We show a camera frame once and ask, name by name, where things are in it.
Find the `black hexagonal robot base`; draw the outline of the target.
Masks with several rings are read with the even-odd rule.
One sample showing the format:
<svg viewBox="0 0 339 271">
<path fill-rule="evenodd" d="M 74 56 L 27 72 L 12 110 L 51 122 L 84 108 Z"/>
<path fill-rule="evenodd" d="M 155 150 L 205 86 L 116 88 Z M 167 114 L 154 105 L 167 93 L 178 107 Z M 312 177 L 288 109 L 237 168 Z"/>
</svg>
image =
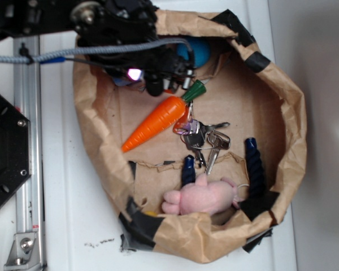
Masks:
<svg viewBox="0 0 339 271">
<path fill-rule="evenodd" d="M 0 209 L 31 176 L 30 121 L 0 95 Z"/>
</svg>

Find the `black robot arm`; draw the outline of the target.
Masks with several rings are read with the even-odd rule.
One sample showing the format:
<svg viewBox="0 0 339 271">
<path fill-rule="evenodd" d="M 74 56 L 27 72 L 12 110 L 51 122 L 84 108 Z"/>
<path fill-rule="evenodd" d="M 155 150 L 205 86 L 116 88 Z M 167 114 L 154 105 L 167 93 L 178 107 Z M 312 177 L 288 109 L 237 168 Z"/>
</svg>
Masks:
<svg viewBox="0 0 339 271">
<path fill-rule="evenodd" d="M 133 72 L 139 71 L 153 96 L 187 89 L 194 76 L 193 49 L 183 58 L 171 45 L 186 45 L 185 39 L 159 38 L 156 11 L 150 1 L 0 1 L 0 41 L 69 30 L 79 35 L 76 49 L 34 56 L 21 47 L 18 57 L 0 57 L 0 63 L 46 63 L 83 54 L 114 78 L 136 81 Z"/>
</svg>

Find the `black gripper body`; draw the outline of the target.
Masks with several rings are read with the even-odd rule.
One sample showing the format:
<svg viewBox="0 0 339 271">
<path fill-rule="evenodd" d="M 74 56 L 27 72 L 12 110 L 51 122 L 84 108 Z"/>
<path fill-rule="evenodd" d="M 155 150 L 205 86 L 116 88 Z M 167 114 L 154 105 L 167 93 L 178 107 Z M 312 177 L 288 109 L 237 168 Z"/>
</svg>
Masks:
<svg viewBox="0 0 339 271">
<path fill-rule="evenodd" d="M 169 89 L 188 89 L 194 76 L 194 52 L 180 37 L 160 38 L 157 7 L 151 1 L 81 1 L 70 21 L 79 34 L 78 45 L 90 60 L 113 78 L 143 81 L 152 96 Z M 177 55 L 187 47 L 189 60 Z"/>
</svg>

